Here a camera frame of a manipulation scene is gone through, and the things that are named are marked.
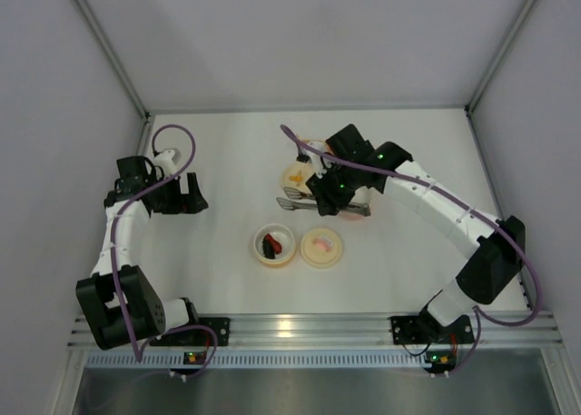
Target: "gray floor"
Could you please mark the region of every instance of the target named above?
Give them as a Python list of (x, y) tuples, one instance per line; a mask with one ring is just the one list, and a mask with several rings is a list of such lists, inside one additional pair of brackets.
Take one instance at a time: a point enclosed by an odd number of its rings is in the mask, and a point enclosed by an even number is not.
[(447, 380), (419, 371), (214, 370), (185, 384), (165, 374), (128, 384), (146, 372), (86, 371), (75, 414), (558, 413), (538, 351), (479, 351)]

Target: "metal grate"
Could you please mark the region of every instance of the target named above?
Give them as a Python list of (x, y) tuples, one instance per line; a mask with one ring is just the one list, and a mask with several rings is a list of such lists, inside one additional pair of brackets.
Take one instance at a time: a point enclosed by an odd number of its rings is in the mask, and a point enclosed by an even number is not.
[[(421, 358), (397, 351), (218, 351), (209, 368), (222, 369), (309, 369), (309, 368), (420, 368)], [(133, 354), (91, 351), (87, 368), (166, 369), (199, 368), (183, 364), (183, 352), (146, 353), (142, 363)]]

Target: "table surface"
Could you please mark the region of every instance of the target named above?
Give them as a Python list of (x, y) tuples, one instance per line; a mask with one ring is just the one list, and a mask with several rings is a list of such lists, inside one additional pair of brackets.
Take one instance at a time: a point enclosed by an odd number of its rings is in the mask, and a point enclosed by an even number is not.
[[(467, 203), (496, 213), (460, 109), (158, 115), (153, 131), (170, 123), (184, 125), (196, 138), (189, 171), (197, 172), (210, 208), (196, 215), (154, 214), (141, 265), (162, 299), (189, 297), (199, 313), (418, 311), (466, 262), (431, 225), (380, 194), (372, 215), (362, 220), (283, 211), (275, 197), (284, 196), (279, 179), (296, 148), (281, 123), (313, 139), (356, 124), (373, 145), (401, 145)], [(177, 147), (183, 160), (188, 157), (189, 139), (178, 130), (162, 132), (157, 143), (158, 150)], [(284, 268), (262, 266), (251, 240), (271, 222), (288, 226), (297, 243), (314, 227), (333, 229), (343, 240), (341, 260), (318, 270), (298, 252)], [(485, 309), (525, 308), (513, 280)]]

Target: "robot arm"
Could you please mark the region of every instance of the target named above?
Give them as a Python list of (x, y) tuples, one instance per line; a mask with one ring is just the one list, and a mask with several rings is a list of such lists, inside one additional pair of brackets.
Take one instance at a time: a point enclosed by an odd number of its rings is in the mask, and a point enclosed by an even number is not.
[[(350, 124), (326, 141), (341, 160), (389, 170), (429, 183), (428, 187), (384, 174), (356, 170), (333, 163), (307, 181), (318, 205), (320, 215), (336, 215), (345, 208), (362, 186), (399, 200), (431, 223), (446, 236), (468, 262), (457, 277), (446, 285), (419, 314), (419, 325), (437, 341), (462, 314), (477, 304), (490, 304), (522, 268), (517, 253), (491, 226), (475, 218), (470, 210), (459, 206), (434, 191), (444, 189), (413, 161), (410, 153), (394, 143), (384, 143), (375, 149)], [(308, 149), (299, 146), (299, 161), (307, 161)], [(495, 220), (490, 214), (483, 214)], [(515, 217), (495, 222), (524, 250), (525, 226)]]
[[(181, 193), (177, 177), (131, 203), (121, 215), (118, 214), (131, 197), (176, 173), (178, 160), (179, 152), (171, 149), (158, 153), (153, 162), (144, 156), (117, 161), (119, 179), (104, 201), (107, 224), (103, 248), (90, 277), (76, 285), (77, 299), (97, 345), (103, 350), (129, 342), (119, 301), (127, 304), (138, 340), (198, 321), (193, 304), (188, 299), (162, 301), (139, 267), (143, 232), (151, 212), (197, 213), (208, 207), (200, 193), (195, 173), (187, 174), (189, 192)], [(110, 238), (115, 218), (118, 219), (115, 251), (124, 299), (116, 298), (113, 285), (113, 245)]]

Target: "white bowl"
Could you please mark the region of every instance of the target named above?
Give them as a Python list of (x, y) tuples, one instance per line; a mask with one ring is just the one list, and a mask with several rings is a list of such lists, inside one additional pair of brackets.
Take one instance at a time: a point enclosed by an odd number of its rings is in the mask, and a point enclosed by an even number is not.
[[(262, 240), (269, 233), (282, 246), (282, 252), (276, 255), (276, 259), (267, 259), (262, 251)], [(262, 226), (254, 235), (252, 250), (260, 262), (268, 267), (281, 267), (292, 259), (297, 245), (294, 235), (287, 226), (282, 224), (267, 224)]]

